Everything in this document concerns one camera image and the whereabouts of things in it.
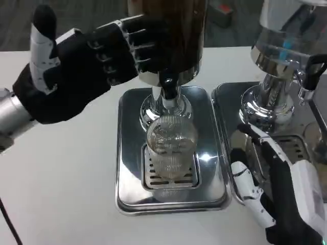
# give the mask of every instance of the drip tray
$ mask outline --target drip tray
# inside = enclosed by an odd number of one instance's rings
[[[140,109],[151,89],[127,91],[119,102],[116,206],[126,215],[220,210],[231,200],[226,161],[211,100],[199,87],[182,87],[199,138],[190,171],[177,180],[158,176],[146,147]]]
[[[142,185],[144,189],[155,191],[158,189],[195,189],[200,185],[199,163],[196,154],[194,154],[192,166],[184,177],[170,180],[158,176],[151,162],[148,147],[143,147],[142,159]]]

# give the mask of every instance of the silver cylinder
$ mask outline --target silver cylinder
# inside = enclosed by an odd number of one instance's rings
[[[0,101],[0,133],[14,139],[33,126],[33,119],[14,93]]]

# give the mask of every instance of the white table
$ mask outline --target white table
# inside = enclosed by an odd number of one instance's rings
[[[0,85],[11,88],[28,52],[0,53]],[[206,48],[188,85],[211,93],[225,82],[258,81],[249,47]],[[264,245],[265,231],[235,200],[222,211],[127,217],[114,203],[119,98],[112,88],[68,122],[38,125],[1,157],[0,197],[24,244]],[[0,216],[0,244],[15,241]]]

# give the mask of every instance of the gray carpet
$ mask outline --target gray carpet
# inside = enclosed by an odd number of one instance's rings
[[[227,3],[233,10],[232,24],[220,28],[207,21],[205,46],[251,46],[263,0],[211,0]],[[0,51],[29,49],[30,22],[39,3],[49,4],[58,17],[58,35],[72,27],[83,31],[126,16],[126,0],[0,0]]]

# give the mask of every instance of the white robotic finger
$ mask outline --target white robotic finger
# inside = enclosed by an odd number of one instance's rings
[[[231,170],[244,205],[251,211],[259,225],[265,229],[274,226],[275,219],[261,203],[264,192],[254,185],[250,170],[242,162],[232,163]]]

